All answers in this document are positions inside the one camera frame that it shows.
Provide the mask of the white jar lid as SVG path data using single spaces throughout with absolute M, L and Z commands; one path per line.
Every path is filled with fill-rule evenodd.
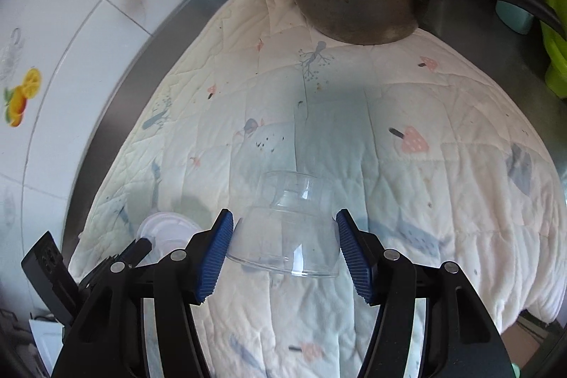
M 151 251 L 141 261 L 141 266 L 158 263 L 176 249 L 183 249 L 192 236 L 202 228 L 183 215 L 173 212 L 158 212 L 147 217 L 135 234 L 135 238 L 145 238 L 152 244 Z

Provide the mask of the white quilted mat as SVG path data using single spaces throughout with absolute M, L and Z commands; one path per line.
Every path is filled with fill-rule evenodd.
M 325 180 L 333 210 L 412 262 L 453 260 L 497 329 L 554 320 L 566 290 L 566 204 L 551 156 L 494 80 L 433 35 L 355 46 L 294 0 L 230 0 L 165 76 L 88 213 L 84 278 L 143 220 L 241 216 L 262 176 Z

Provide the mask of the green dish rack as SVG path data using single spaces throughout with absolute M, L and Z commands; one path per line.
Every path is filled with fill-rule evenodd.
M 544 0 L 555 10 L 561 25 L 566 28 L 566 0 Z M 566 99 L 566 40 L 546 24 L 541 24 L 543 42 L 551 60 L 545 83 L 559 99 Z

